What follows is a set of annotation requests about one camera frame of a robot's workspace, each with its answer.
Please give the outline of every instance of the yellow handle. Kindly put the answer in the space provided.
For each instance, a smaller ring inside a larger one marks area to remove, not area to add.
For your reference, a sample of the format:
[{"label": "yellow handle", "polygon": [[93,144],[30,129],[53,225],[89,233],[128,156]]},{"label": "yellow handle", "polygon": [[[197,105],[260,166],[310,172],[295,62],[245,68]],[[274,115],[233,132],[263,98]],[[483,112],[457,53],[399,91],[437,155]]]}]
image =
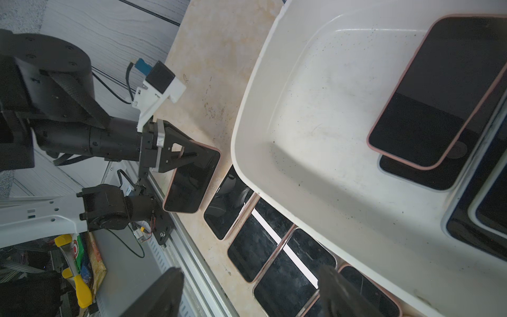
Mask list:
[{"label": "yellow handle", "polygon": [[63,278],[71,278],[72,277],[72,271],[70,270],[70,267],[66,268],[62,271]]},{"label": "yellow handle", "polygon": [[72,235],[63,234],[55,238],[55,244],[57,247],[61,247],[62,245],[66,245],[72,242]]},{"label": "yellow handle", "polygon": [[92,292],[81,275],[74,276],[76,283],[76,297],[78,298],[78,305],[81,308],[86,308],[92,304]]}]

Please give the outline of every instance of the white bin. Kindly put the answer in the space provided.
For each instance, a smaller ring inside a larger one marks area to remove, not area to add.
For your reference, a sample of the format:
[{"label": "white bin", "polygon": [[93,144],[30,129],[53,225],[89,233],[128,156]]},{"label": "white bin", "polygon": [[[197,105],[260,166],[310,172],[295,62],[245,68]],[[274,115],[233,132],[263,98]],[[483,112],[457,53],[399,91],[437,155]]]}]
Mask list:
[{"label": "white bin", "polygon": [[442,229],[453,191],[382,173],[366,138],[429,27],[507,2],[287,1],[232,138],[236,171],[282,214],[427,316],[507,316],[507,263]]}]

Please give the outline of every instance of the yellow tool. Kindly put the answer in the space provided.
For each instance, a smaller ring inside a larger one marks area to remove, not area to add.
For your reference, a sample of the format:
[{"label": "yellow tool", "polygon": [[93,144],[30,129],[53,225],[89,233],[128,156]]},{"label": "yellow tool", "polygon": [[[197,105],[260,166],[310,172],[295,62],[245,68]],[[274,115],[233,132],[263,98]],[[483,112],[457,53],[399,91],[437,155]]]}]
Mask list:
[{"label": "yellow tool", "polygon": [[68,264],[68,269],[62,272],[63,277],[70,276],[69,273],[74,276],[74,288],[76,289],[76,297],[78,298],[78,305],[81,308],[86,308],[92,304],[92,292],[88,285],[86,285],[83,278],[78,273],[76,262],[74,261],[74,255],[72,253],[72,236],[70,234],[63,234],[55,238],[55,244],[62,250],[63,256]]}]

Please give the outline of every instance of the phone screen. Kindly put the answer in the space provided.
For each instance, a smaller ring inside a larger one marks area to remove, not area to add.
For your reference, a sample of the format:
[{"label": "phone screen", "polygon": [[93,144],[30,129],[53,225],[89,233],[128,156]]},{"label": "phone screen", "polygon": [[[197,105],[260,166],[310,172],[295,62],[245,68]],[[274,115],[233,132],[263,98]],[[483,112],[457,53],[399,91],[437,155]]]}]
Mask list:
[{"label": "phone screen", "polygon": [[477,218],[500,232],[507,234],[507,165],[489,189],[477,208]]},{"label": "phone screen", "polygon": [[477,142],[481,139],[483,131],[488,127],[488,122],[495,113],[495,109],[503,104],[504,94],[507,94],[506,90],[507,74],[504,73],[477,113],[466,125],[453,149],[437,167],[430,170],[420,170],[382,155],[379,161],[380,168],[390,174],[432,189],[447,190],[451,188],[458,179]]},{"label": "phone screen", "polygon": [[340,274],[349,281],[384,317],[399,317],[400,309],[370,280],[352,266],[345,266]]},{"label": "phone screen", "polygon": [[176,169],[163,203],[167,212],[193,214],[199,209],[220,160],[219,151],[199,145],[208,148],[208,156],[202,158],[200,164],[191,163]]},{"label": "phone screen", "polygon": [[416,168],[436,167],[506,62],[506,18],[438,21],[373,127],[369,144]]}]

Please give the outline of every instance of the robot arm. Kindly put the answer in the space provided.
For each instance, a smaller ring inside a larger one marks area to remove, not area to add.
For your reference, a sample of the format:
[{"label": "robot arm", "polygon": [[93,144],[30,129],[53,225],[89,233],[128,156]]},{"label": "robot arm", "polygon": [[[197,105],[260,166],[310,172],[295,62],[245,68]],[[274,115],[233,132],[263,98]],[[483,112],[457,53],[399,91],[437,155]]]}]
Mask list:
[{"label": "robot arm", "polygon": [[[173,225],[170,217],[163,217],[149,171],[199,166],[213,155],[169,122],[152,121],[166,98],[176,102],[185,90],[174,73],[162,62],[148,70],[132,103],[141,110],[135,122],[110,117],[95,101],[90,58],[69,42],[0,29],[0,72],[0,170],[34,167],[32,131],[55,165],[89,157],[139,162],[133,197],[124,197],[118,187],[99,185],[77,197],[4,208],[0,248],[57,234],[123,229],[151,217],[157,219],[156,238],[163,244]],[[185,154],[172,152],[173,144],[183,146]],[[72,155],[80,157],[69,160]]]}]

